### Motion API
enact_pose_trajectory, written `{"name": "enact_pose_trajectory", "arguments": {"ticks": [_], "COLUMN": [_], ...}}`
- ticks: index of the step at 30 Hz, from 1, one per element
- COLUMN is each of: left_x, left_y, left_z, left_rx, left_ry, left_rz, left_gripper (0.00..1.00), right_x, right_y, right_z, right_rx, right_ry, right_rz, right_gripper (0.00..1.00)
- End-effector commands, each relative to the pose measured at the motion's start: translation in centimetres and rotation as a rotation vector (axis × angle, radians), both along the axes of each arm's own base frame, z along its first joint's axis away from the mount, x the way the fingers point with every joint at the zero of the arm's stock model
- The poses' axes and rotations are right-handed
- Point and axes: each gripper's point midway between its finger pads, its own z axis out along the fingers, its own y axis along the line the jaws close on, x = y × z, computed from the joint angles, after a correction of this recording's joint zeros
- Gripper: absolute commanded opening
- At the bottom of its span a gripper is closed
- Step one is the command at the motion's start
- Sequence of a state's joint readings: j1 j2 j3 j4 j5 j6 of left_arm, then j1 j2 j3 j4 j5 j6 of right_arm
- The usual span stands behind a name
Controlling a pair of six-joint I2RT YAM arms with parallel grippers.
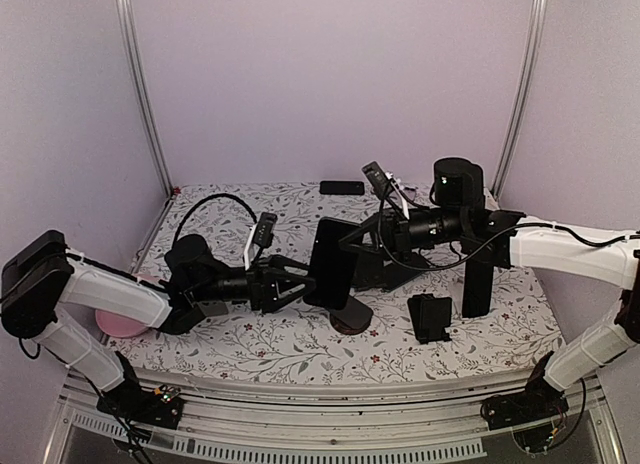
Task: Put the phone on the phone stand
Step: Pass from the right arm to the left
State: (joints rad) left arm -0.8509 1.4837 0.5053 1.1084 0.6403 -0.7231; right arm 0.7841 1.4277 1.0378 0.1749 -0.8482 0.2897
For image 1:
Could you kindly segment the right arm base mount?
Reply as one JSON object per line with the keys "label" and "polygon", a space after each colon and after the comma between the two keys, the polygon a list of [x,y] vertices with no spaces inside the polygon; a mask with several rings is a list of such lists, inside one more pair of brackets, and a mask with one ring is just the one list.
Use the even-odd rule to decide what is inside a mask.
{"label": "right arm base mount", "polygon": [[565,391],[575,382],[582,386],[579,417],[586,408],[586,385],[583,375],[588,370],[583,358],[570,352],[546,354],[533,368],[525,387],[519,392],[500,394],[482,401],[480,416],[490,430],[518,426],[569,411]]}

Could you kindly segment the black folding phone stand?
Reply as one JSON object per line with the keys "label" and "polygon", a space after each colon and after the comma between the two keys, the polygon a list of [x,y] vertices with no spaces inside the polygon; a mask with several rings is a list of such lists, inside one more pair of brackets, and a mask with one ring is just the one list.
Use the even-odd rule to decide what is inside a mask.
{"label": "black folding phone stand", "polygon": [[416,294],[407,300],[415,339],[422,345],[451,340],[453,301],[433,294]]}

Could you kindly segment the black stand wooden base front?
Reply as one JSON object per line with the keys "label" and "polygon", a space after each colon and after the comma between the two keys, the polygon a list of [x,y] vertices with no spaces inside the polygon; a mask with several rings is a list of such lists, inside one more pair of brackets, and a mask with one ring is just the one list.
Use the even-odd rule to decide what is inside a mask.
{"label": "black stand wooden base front", "polygon": [[366,331],[372,321],[373,310],[353,296],[349,296],[345,306],[329,311],[331,326],[343,335],[358,335]]}

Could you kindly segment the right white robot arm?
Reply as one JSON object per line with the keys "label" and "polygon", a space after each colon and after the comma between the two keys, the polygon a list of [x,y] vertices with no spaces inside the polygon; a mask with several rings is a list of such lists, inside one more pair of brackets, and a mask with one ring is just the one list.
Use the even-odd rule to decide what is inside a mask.
{"label": "right white robot arm", "polygon": [[614,302],[603,316],[533,368],[517,399],[524,419],[539,419],[579,379],[638,346],[638,232],[492,209],[483,169],[466,158],[435,162],[426,204],[411,199],[378,162],[364,165],[362,172],[378,209],[340,246],[358,254],[356,274],[368,287],[395,289],[414,277],[462,266],[467,317],[487,314],[497,269],[531,269],[608,287]]}

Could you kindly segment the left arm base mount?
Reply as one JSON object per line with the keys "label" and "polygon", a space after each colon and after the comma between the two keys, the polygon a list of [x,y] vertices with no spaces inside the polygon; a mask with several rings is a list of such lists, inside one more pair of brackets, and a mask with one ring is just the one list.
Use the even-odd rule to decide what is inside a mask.
{"label": "left arm base mount", "polygon": [[128,360],[115,353],[123,367],[124,381],[108,392],[99,393],[97,410],[125,421],[176,430],[185,401],[179,387],[162,384],[154,390],[144,390]]}

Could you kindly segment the black phone front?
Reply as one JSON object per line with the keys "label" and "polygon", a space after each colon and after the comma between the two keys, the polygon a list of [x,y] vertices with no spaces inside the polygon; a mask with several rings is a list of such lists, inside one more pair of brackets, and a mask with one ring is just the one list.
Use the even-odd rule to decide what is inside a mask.
{"label": "black phone front", "polygon": [[358,255],[343,250],[339,241],[358,227],[356,223],[331,217],[319,220],[309,263],[309,276],[316,287],[303,298],[305,304],[329,310],[346,306]]}

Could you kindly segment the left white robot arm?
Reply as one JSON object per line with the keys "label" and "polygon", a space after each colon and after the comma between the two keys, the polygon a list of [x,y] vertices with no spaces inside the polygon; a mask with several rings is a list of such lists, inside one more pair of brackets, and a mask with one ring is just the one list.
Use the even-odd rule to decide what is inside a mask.
{"label": "left white robot arm", "polygon": [[66,304],[106,311],[164,334],[190,332],[228,302],[247,301],[254,311],[276,312],[316,287],[305,264],[272,255],[249,267],[214,258],[206,240],[190,234],[165,255],[167,281],[152,283],[74,253],[64,235],[49,230],[1,270],[1,325],[31,340],[83,373],[128,418],[148,410],[148,396],[126,380],[125,362],[102,347],[68,315]]}

